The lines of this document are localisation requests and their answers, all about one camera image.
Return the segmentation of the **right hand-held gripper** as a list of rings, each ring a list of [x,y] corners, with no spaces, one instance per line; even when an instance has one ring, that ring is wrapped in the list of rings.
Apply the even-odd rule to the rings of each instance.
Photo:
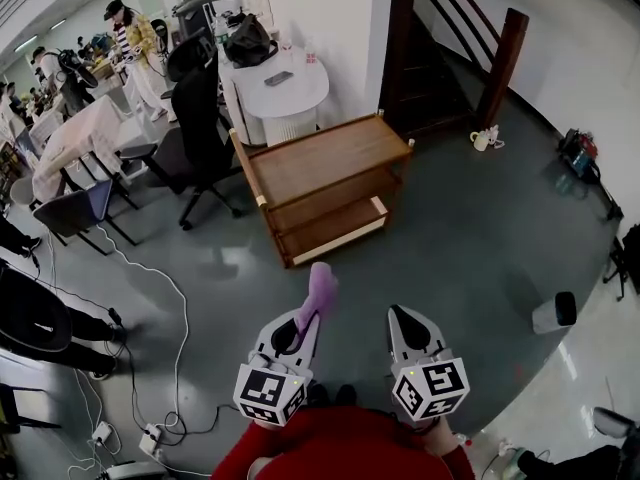
[[[446,342],[440,328],[422,313],[392,305],[388,331],[393,403],[412,421],[456,411],[470,393],[470,384],[463,359],[444,350]],[[419,352],[409,354],[409,350]]]

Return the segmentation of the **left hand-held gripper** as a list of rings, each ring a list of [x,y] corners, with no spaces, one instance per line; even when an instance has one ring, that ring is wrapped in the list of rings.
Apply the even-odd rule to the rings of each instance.
[[[314,357],[320,315],[313,315],[300,337],[297,314],[288,311],[265,325],[254,347],[258,352],[240,365],[233,401],[256,423],[286,426],[307,398],[313,373],[302,366],[309,366]],[[268,355],[285,355],[285,363]]]

